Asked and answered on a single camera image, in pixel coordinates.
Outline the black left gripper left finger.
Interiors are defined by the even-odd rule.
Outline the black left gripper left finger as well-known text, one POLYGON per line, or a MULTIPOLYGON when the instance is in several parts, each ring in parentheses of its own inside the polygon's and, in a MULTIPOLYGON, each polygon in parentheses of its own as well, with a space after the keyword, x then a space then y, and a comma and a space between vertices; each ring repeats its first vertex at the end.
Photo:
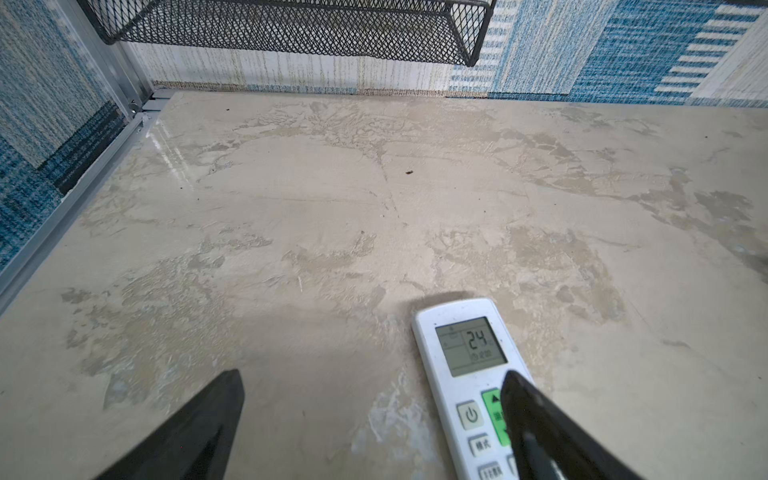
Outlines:
POLYGON ((240 371, 220 373, 100 479, 222 479, 242 413, 240 371))

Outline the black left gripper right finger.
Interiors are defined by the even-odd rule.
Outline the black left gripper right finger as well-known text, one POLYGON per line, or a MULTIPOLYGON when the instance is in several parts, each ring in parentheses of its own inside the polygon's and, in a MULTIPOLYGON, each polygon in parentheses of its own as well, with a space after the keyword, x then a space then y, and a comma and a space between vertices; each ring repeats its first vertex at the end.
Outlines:
POLYGON ((501 403, 521 479, 637 479, 521 373, 509 370, 501 403))

